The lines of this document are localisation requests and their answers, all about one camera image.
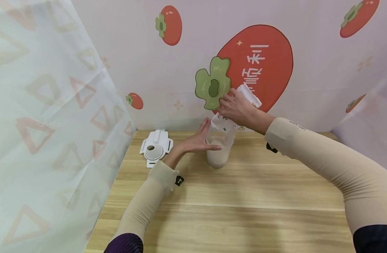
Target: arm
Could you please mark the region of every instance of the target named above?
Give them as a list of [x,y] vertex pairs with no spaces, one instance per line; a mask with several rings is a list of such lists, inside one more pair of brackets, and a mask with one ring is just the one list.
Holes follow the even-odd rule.
[[283,155],[297,159],[334,184],[343,194],[351,232],[387,225],[387,170],[341,143],[283,118],[255,109],[234,89],[220,100],[218,111],[239,125],[265,135]]
[[206,118],[193,136],[174,146],[164,161],[157,162],[147,180],[136,192],[127,206],[119,227],[106,248],[106,253],[143,252],[144,234],[162,199],[172,192],[178,171],[174,170],[188,152],[220,150],[217,145],[208,145],[205,138],[210,127]]

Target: clear plastic cup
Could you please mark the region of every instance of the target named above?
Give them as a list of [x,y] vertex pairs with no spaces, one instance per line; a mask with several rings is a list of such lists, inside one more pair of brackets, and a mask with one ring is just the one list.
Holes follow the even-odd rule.
[[212,166],[213,168],[222,168],[226,165],[227,160],[229,159],[231,146],[233,146],[234,143],[234,138],[234,131],[226,133],[210,130],[208,132],[206,142],[211,145],[221,146],[221,150],[208,150],[206,152],[207,160],[210,166]]

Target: beige arm sleeve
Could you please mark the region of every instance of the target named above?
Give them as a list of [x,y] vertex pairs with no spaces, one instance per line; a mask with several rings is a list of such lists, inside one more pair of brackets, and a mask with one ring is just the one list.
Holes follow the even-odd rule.
[[120,234],[133,233],[142,241],[150,220],[153,218],[162,199],[173,190],[178,171],[172,170],[162,161],[151,169],[147,180],[140,186],[127,206],[119,227],[111,240]]
[[276,118],[265,139],[282,155],[297,159],[343,194],[352,234],[361,227],[387,225],[387,170],[337,141],[283,118]]

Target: hand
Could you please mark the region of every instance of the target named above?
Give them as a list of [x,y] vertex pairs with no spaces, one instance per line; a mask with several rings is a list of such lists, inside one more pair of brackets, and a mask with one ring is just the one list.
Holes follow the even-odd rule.
[[186,138],[182,143],[178,144],[185,152],[201,152],[206,150],[221,150],[221,146],[206,144],[206,135],[210,128],[210,119],[206,119],[202,122],[198,131],[192,136]]
[[265,135],[275,117],[258,110],[246,97],[235,89],[230,90],[233,96],[224,95],[217,111],[238,125],[245,126]]
[[164,158],[164,163],[167,164],[170,168],[175,169],[178,162],[181,158],[190,152],[201,152],[206,150],[221,150],[221,146],[218,145],[208,145],[206,144],[206,135],[208,134],[210,128],[210,120],[206,118],[198,131],[192,136],[189,136],[180,144],[175,145],[170,153]]

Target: dark sleeve cuff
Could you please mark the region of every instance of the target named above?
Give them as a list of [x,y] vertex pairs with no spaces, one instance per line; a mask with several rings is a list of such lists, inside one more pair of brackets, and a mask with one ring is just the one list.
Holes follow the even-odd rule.
[[104,253],[143,253],[143,242],[135,234],[120,234],[108,244]]
[[387,253],[387,225],[361,227],[353,239],[356,253]]

